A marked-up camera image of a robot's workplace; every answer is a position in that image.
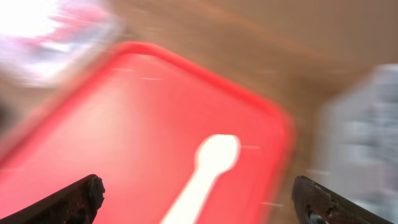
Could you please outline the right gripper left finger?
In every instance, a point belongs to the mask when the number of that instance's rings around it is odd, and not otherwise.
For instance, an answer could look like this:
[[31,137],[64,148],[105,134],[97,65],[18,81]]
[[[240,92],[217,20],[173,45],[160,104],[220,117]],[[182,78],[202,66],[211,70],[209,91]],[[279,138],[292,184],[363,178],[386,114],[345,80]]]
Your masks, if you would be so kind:
[[90,174],[1,219],[1,224],[92,224],[104,201],[103,180]]

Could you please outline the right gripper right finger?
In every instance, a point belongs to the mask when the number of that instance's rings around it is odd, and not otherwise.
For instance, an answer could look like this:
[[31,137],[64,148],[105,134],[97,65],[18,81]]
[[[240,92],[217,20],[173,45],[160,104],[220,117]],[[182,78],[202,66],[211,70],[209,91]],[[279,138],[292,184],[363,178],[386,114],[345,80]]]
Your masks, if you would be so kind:
[[300,224],[392,224],[304,175],[295,178],[292,201]]

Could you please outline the white plastic spoon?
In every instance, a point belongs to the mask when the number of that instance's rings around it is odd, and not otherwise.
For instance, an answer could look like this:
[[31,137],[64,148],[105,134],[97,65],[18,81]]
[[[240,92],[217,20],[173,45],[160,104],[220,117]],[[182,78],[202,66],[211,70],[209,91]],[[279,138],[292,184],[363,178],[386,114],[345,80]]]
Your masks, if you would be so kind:
[[238,160],[241,143],[237,136],[214,134],[195,153],[195,169],[161,224],[194,224],[218,177]]

